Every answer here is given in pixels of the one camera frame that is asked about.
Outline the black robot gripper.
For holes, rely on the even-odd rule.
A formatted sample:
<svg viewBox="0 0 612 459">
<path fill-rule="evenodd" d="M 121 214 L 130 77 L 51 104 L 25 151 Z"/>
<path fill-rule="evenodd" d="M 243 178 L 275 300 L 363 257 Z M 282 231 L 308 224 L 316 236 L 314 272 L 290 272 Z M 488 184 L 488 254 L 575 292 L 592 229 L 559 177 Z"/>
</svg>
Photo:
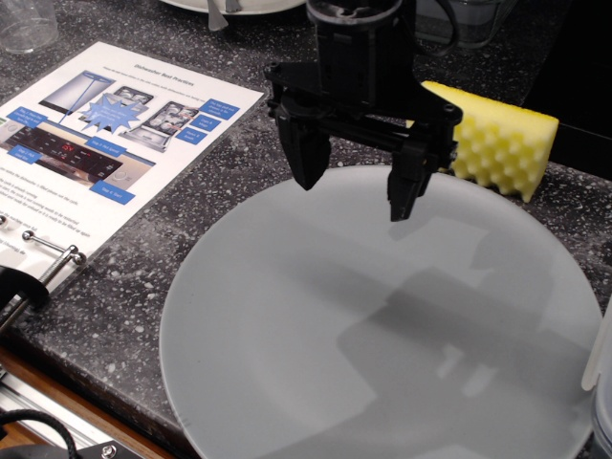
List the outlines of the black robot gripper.
<svg viewBox="0 0 612 459">
<path fill-rule="evenodd" d="M 268 101 L 295 181 L 312 189 L 329 165 L 330 140 L 340 137 L 391 151 L 387 200 L 392 222 L 407 220 L 431 175 L 456 157 L 454 104 L 428 91 L 413 74 L 413 1 L 309 1 L 317 57 L 272 62 Z"/>
</svg>

